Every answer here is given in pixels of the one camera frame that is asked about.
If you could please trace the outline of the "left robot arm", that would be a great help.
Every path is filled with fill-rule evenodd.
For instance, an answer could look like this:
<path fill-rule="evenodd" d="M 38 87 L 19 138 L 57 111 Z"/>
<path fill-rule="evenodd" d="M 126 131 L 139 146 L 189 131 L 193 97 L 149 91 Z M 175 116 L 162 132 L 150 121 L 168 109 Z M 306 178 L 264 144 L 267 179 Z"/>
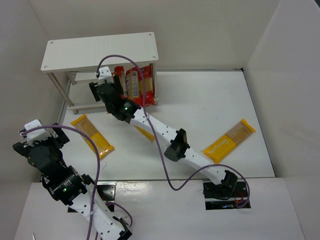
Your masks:
<path fill-rule="evenodd" d="M 27 159 L 30 166 L 41 172 L 42 185 L 50 196 L 81 214 L 89 222 L 88 229 L 96 231 L 98 239 L 129 239 L 131 226 L 111 212 L 96 195 L 97 181 L 66 165 L 61 149 L 70 140 L 64 130 L 80 132 L 57 123 L 42 125 L 35 119 L 19 131 L 24 142 L 17 142 L 12 147 Z"/>

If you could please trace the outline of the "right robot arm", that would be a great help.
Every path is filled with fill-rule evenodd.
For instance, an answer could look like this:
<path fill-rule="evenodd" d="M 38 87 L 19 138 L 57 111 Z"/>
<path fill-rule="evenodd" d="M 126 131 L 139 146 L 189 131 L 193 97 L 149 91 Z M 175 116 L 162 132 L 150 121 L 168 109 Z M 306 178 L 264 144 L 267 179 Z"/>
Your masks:
<path fill-rule="evenodd" d="M 119 121 L 138 126 L 153 134 L 157 145 L 160 144 L 158 139 L 160 137 L 160 140 L 167 145 L 166 150 L 159 153 L 163 166 L 165 165 L 164 159 L 187 164 L 195 169 L 193 175 L 202 171 L 212 182 L 220 180 L 219 184 L 214 184 L 209 188 L 214 198 L 226 200 L 233 195 L 238 181 L 235 170 L 230 167 L 226 170 L 215 168 L 221 165 L 213 164 L 196 153 L 188 144 L 187 132 L 184 129 L 177 130 L 169 127 L 147 113 L 139 104 L 122 98 L 120 87 L 118 76 L 105 77 L 97 82 L 89 83 L 94 99 L 97 102 L 103 102 L 109 114 Z"/>

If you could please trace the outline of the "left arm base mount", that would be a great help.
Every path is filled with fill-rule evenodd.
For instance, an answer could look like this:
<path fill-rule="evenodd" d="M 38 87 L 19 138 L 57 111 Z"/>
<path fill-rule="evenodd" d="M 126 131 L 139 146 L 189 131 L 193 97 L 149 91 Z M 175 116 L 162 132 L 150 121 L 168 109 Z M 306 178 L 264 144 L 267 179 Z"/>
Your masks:
<path fill-rule="evenodd" d="M 115 201 L 116 185 L 117 183 L 114 181 L 101 181 L 97 184 L 97 192 L 103 203 L 108 203 L 107 207 L 111 212 L 115 211 L 115 207 L 111 203 Z"/>

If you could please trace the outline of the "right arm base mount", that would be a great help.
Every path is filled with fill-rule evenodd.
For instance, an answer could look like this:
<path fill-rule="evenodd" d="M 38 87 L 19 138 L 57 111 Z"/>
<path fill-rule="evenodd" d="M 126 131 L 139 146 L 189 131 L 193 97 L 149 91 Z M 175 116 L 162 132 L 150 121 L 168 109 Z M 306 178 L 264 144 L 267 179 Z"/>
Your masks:
<path fill-rule="evenodd" d="M 231 195 L 223 195 L 216 190 L 212 182 L 204 181 L 202 193 L 207 211 L 237 209 L 237 204 L 244 203 L 248 198 L 246 184 L 243 181 L 236 183 L 235 190 Z"/>

